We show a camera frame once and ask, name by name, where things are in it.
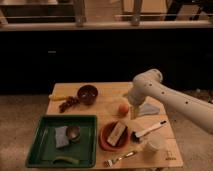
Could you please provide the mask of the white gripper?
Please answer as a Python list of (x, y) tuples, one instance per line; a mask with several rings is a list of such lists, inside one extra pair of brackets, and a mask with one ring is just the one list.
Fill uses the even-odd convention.
[(130, 106), (130, 119), (133, 120), (136, 117), (140, 117), (140, 105), (145, 101), (146, 94), (143, 86), (133, 85), (127, 93), (128, 102)]

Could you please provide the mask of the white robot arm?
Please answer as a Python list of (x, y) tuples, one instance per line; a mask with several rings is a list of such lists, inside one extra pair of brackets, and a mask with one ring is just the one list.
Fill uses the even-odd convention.
[(163, 75), (158, 69), (150, 69), (133, 78), (127, 99), (139, 106), (147, 96), (173, 107), (187, 119), (209, 134), (213, 134), (213, 104), (168, 88), (162, 84)]

